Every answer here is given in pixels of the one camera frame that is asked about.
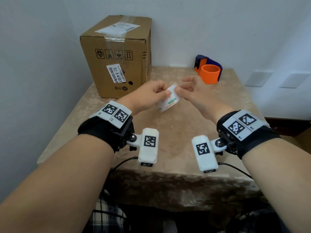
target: beige tablecloth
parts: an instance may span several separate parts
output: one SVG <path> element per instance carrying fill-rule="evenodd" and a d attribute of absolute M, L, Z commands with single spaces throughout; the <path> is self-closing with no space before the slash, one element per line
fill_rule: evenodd
<path fill-rule="evenodd" d="M 194 70 L 188 68 L 153 67 L 151 79 L 162 79 L 171 85 L 193 74 L 196 74 Z M 220 81 L 209 87 L 235 109 L 246 109 L 262 117 L 233 69 L 223 70 Z M 79 125 L 108 101 L 99 97 L 92 84 L 44 150 L 38 164 L 76 136 Z M 213 140 L 218 136 L 216 126 L 188 101 L 182 99 L 163 113 L 155 107 L 143 111 L 134 117 L 133 123 L 137 134 L 145 127 L 159 131 L 158 161 L 153 168 L 139 166 L 137 160 L 121 165 L 107 181 L 117 201 L 170 211 L 228 210 L 240 206 L 242 199 L 261 195 L 253 180 L 231 167 L 219 166 L 218 171 L 207 174 L 199 170 L 192 138 L 204 134 Z M 130 152 L 126 146 L 115 153 L 112 167 L 138 156 L 138 152 Z M 216 159 L 247 172 L 235 155 L 224 152 Z"/>

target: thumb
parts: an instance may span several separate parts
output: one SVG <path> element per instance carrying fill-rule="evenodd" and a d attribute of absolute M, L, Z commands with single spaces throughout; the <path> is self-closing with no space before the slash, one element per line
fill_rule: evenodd
<path fill-rule="evenodd" d="M 175 92 L 176 92 L 177 95 L 179 95 L 180 97 L 185 98 L 186 100 L 190 99 L 190 96 L 191 96 L 191 92 L 190 91 L 187 91 L 187 90 L 177 86 L 177 87 L 175 87 Z"/>
<path fill-rule="evenodd" d="M 171 95 L 171 91 L 170 90 L 165 90 L 165 91 L 161 91 L 156 93 L 157 96 L 157 101 L 163 101 L 166 98 L 168 98 Z"/>

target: light switch plate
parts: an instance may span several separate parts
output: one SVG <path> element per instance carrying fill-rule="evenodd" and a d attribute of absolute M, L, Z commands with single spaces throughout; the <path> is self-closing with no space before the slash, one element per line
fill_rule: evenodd
<path fill-rule="evenodd" d="M 280 88 L 297 88 L 300 84 L 308 78 L 310 73 L 292 73 L 279 86 Z"/>
<path fill-rule="evenodd" d="M 245 83 L 245 86 L 247 87 L 262 87 L 266 81 L 270 78 L 273 72 L 271 71 L 254 71 L 247 82 Z"/>

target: forearm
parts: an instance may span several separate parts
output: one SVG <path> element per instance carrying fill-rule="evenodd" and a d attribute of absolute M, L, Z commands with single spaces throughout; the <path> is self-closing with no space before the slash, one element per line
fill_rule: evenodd
<path fill-rule="evenodd" d="M 242 161 L 291 232 L 307 232 L 311 155 L 287 141 L 272 139 L 250 150 Z"/>
<path fill-rule="evenodd" d="M 81 232 L 113 154 L 106 142 L 90 135 L 69 141 L 2 203 L 0 232 Z"/>

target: person's left hand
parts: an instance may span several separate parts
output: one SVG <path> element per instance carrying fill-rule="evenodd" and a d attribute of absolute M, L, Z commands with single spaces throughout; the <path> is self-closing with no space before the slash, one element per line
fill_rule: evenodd
<path fill-rule="evenodd" d="M 117 102 L 130 109 L 132 115 L 136 115 L 168 98 L 171 92 L 167 88 L 168 86 L 162 80 L 149 81 Z"/>

